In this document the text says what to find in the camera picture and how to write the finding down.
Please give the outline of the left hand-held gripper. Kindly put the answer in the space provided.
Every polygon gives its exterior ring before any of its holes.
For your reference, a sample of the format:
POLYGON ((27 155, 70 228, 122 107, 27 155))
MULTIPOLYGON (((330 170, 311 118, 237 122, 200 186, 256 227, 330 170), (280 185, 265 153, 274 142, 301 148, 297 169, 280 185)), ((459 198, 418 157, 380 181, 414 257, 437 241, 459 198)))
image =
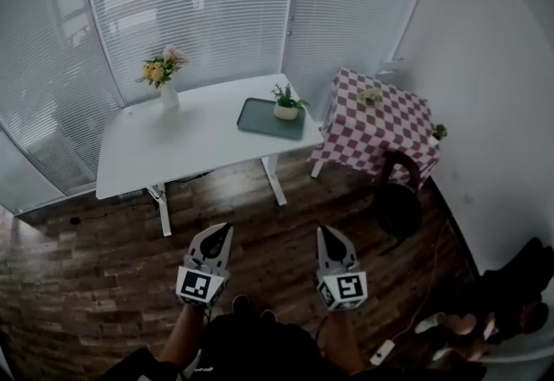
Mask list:
POLYGON ((213 308, 229 281, 234 228, 219 223, 194 236, 177 274, 175 293, 185 304, 213 308))

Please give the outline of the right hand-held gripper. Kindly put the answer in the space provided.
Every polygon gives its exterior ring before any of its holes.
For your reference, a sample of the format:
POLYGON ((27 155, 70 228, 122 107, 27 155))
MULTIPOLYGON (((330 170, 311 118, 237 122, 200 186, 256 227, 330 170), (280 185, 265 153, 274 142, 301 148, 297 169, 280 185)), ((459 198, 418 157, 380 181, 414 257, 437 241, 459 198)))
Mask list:
POLYGON ((345 234, 318 227, 317 257, 316 288, 329 312, 356 309, 368 299, 366 272, 357 265, 356 250, 345 234))

